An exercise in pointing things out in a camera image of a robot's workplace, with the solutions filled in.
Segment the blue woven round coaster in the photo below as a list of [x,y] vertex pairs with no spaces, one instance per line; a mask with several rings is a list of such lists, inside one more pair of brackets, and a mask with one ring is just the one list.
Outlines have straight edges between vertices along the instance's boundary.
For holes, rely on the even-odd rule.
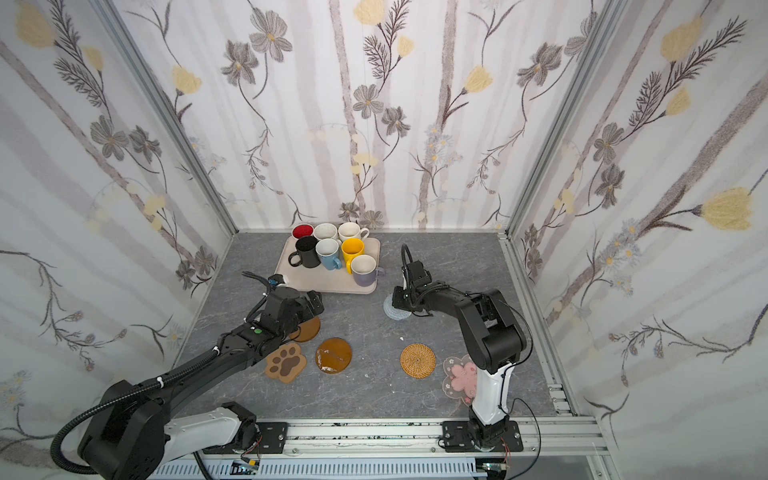
[[389,319],[395,321],[405,320],[412,315],[410,311],[398,309],[394,306],[392,294],[389,294],[384,300],[383,310]]

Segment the glossy brown round coaster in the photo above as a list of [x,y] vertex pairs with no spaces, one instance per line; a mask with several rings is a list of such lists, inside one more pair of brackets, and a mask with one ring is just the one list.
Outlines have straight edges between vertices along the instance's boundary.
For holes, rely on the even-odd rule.
[[323,341],[315,353],[315,363],[326,374],[343,372],[351,363],[352,347],[344,339],[334,337]]

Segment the rattan woven round coaster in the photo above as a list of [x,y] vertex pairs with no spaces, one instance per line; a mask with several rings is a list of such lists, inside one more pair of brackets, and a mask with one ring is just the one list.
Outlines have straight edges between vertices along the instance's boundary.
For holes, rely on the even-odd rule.
[[436,368],[436,355],[424,344],[411,344],[405,347],[399,361],[402,370],[415,379],[429,377]]

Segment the pink flower silicone coaster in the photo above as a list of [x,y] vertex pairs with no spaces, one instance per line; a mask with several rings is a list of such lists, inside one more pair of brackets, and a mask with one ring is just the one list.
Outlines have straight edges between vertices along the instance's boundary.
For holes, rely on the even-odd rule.
[[446,375],[442,382],[443,393],[450,399],[470,406],[477,391],[477,366],[469,355],[448,357],[443,361]]

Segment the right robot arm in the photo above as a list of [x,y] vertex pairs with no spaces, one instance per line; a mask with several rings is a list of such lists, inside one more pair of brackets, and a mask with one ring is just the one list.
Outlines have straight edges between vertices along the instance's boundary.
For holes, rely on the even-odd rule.
[[402,267],[404,283],[392,295],[392,307],[411,313],[441,312],[458,321],[467,353],[477,368],[476,395],[469,407],[467,433],[478,450],[502,442],[511,426],[505,406],[513,369],[525,362],[527,323],[496,289],[463,292],[434,280],[422,262]]

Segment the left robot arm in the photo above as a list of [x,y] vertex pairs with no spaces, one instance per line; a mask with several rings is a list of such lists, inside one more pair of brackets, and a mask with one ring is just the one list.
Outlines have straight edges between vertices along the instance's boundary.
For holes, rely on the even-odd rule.
[[105,479],[146,479],[174,458],[169,429],[190,402],[275,352],[304,322],[324,311],[320,293],[279,286],[250,314],[193,360],[138,384],[113,384],[101,401],[53,437],[50,457],[70,473]]

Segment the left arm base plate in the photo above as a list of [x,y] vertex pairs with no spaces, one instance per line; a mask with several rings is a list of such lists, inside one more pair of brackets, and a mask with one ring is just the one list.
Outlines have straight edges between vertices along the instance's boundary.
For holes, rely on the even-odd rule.
[[263,455],[282,454],[287,439],[287,422],[247,421],[227,444],[202,450],[205,454]]

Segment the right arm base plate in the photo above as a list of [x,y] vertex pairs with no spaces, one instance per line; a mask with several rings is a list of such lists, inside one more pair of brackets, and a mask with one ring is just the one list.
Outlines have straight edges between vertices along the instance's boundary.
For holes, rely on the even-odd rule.
[[449,453],[518,453],[524,450],[519,426],[509,419],[492,425],[481,425],[476,420],[445,421],[441,428],[438,445]]

